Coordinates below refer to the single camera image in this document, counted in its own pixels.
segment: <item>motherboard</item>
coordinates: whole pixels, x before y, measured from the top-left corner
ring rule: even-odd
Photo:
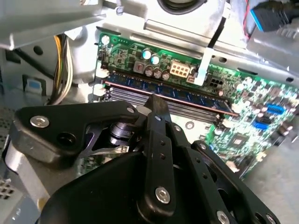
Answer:
[[[143,105],[150,94],[163,97],[188,140],[206,141],[243,178],[292,132],[299,90],[214,64],[195,85],[200,59],[103,32],[96,76],[109,73],[104,100]]]

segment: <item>red wire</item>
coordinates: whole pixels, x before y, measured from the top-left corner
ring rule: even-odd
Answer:
[[[243,20],[243,31],[244,31],[244,34],[246,36],[247,39],[249,39],[249,34],[246,30],[246,19],[247,19],[247,15],[249,13],[249,0],[245,0],[246,1],[246,12],[245,12],[245,15],[244,15],[244,20]]]

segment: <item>yellow wire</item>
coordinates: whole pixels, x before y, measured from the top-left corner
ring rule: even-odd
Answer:
[[[60,76],[61,76],[61,43],[60,43],[60,39],[58,36],[54,36],[55,39],[55,43],[56,43],[56,47],[57,47],[57,52],[58,52],[58,77],[57,77],[57,81],[60,80]],[[59,87],[59,83],[55,83],[56,88],[58,89]]]

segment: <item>ram module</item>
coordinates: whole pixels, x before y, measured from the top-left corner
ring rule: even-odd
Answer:
[[[209,95],[180,90],[171,87],[170,85],[164,86],[137,77],[128,77],[126,75],[112,73],[106,79],[105,83],[112,87],[138,92],[143,95],[157,94],[164,99],[178,102],[182,105],[232,116],[238,115],[230,109],[225,100],[214,98]]]

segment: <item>electrolytic capacitor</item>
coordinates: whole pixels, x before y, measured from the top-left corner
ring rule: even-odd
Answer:
[[[281,126],[284,127],[287,131],[290,131],[293,129],[293,126],[286,120],[284,122],[282,122]]]
[[[154,74],[154,68],[153,66],[151,65],[148,65],[145,67],[145,70],[144,70],[144,74],[147,76],[147,77],[151,77],[153,76]]]
[[[281,135],[283,135],[283,136],[286,136],[286,135],[289,134],[289,131],[286,130],[286,129],[285,129],[284,127],[282,127],[282,126],[280,126],[280,127],[278,128],[278,132],[279,132]]]
[[[218,96],[222,97],[224,95],[223,90],[217,90],[217,94]]]
[[[150,59],[150,57],[151,57],[151,51],[150,51],[150,49],[144,49],[142,51],[142,57],[144,59],[146,59],[146,60]]]
[[[243,103],[245,104],[245,106],[251,106],[253,104],[252,101],[248,99],[243,99]]]
[[[267,107],[262,103],[257,104],[257,107],[258,107],[258,109],[261,110],[261,112],[266,112],[267,111]]]
[[[241,82],[235,82],[234,83],[234,88],[237,91],[243,91],[244,90],[244,85]]]
[[[251,77],[246,77],[244,81],[245,81],[246,84],[251,84],[252,83],[252,78]]]
[[[258,113],[258,114],[257,114],[257,117],[258,117],[258,118],[262,118],[262,117],[263,117],[263,113]]]
[[[216,129],[214,130],[214,134],[215,134],[215,135],[221,135],[222,133],[223,133],[223,130],[222,130],[222,129],[216,128]]]
[[[261,112],[261,110],[256,105],[251,105],[251,108],[253,113],[258,114],[259,112]]]
[[[296,108],[293,107],[293,105],[290,104],[290,103],[286,104],[286,105],[285,105],[285,108],[286,108],[289,112],[291,112],[291,113],[294,113],[294,112],[296,111]]]
[[[152,55],[151,56],[151,59],[150,59],[150,62],[154,65],[156,64],[159,64],[160,62],[160,58],[158,57],[158,55]]]
[[[155,68],[154,69],[154,77],[155,78],[161,78],[162,77],[162,71],[160,68]]]
[[[162,72],[162,79],[163,79],[163,80],[168,80],[169,78],[170,78],[169,71],[164,70],[164,71]]]

